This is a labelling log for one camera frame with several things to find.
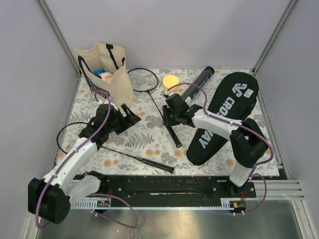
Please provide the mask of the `black shuttlecock tube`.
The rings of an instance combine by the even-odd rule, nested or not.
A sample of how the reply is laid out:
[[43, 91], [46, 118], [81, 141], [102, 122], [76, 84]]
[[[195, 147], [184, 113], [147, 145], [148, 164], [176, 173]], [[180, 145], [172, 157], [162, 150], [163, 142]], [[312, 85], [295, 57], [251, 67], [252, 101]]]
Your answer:
[[[193, 84], [202, 87], [215, 73], [215, 70], [207, 66], [194, 80]], [[184, 93], [181, 95], [182, 99], [186, 101], [188, 104], [193, 100], [195, 95], [198, 93], [199, 88], [191, 85], [189, 86]]]

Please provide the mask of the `black racket cover bag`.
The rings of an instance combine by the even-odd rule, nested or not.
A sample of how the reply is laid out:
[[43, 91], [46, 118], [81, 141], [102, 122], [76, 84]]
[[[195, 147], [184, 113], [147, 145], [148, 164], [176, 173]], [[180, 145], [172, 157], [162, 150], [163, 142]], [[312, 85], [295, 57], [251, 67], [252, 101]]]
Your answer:
[[187, 159], [194, 165], [202, 165], [214, 156], [230, 140], [237, 127], [230, 122], [245, 120], [252, 112], [259, 86], [248, 73], [234, 72], [218, 85], [208, 106], [195, 113], [193, 122], [198, 127], [187, 150]]

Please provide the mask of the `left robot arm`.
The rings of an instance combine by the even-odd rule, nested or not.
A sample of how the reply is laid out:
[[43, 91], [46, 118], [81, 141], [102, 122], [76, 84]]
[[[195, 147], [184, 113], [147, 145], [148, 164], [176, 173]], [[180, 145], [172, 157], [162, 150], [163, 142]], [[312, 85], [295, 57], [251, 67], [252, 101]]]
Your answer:
[[121, 134], [141, 121], [126, 104], [122, 115], [113, 104], [101, 104], [94, 117], [80, 131], [71, 150], [49, 173], [41, 179], [33, 178], [28, 184], [27, 208], [37, 217], [54, 224], [61, 223], [72, 206], [95, 194], [102, 197], [108, 184], [96, 176], [88, 175], [80, 181], [72, 180], [81, 167], [101, 148], [113, 132]]

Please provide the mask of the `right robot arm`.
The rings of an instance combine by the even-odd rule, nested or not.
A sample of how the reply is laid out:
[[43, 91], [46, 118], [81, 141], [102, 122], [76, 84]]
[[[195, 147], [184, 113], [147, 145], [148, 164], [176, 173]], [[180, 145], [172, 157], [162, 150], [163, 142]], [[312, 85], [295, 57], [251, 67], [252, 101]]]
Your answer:
[[237, 163], [229, 176], [231, 182], [227, 184], [227, 191], [232, 197], [240, 196], [258, 165], [257, 161], [271, 149], [257, 123], [250, 118], [244, 121], [229, 119], [198, 105], [189, 106], [177, 93], [171, 94], [165, 102], [167, 113], [164, 116], [169, 125], [183, 124], [204, 129], [230, 141]]

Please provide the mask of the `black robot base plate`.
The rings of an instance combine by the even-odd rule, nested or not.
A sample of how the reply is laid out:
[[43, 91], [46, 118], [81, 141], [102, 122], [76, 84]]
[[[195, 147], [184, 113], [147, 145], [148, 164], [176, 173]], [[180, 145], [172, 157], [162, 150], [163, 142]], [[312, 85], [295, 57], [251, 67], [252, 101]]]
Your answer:
[[221, 206], [222, 198], [256, 197], [252, 182], [237, 187], [227, 177], [106, 175], [90, 171], [75, 179], [87, 175], [101, 180], [98, 193], [120, 197], [132, 207], [213, 207]]

